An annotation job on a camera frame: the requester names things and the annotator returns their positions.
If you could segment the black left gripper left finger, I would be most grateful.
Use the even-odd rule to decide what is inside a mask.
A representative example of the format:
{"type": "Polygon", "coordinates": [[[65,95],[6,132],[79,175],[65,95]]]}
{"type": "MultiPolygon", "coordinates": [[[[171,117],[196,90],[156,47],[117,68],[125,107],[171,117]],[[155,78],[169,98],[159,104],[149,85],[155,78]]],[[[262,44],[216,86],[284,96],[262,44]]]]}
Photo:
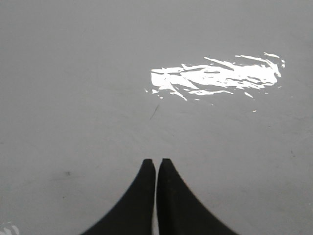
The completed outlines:
{"type": "Polygon", "coordinates": [[[144,159],[133,182],[119,201],[85,235],[151,235],[156,169],[144,159]]]}

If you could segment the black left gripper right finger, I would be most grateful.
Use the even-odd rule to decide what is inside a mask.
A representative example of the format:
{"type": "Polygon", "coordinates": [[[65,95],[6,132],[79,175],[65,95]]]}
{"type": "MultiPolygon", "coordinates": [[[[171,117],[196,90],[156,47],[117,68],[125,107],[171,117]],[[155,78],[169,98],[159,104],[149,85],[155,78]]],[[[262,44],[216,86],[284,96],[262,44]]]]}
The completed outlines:
{"type": "Polygon", "coordinates": [[[156,210],[160,235],[236,234],[197,199],[170,159],[159,167],[156,210]]]}

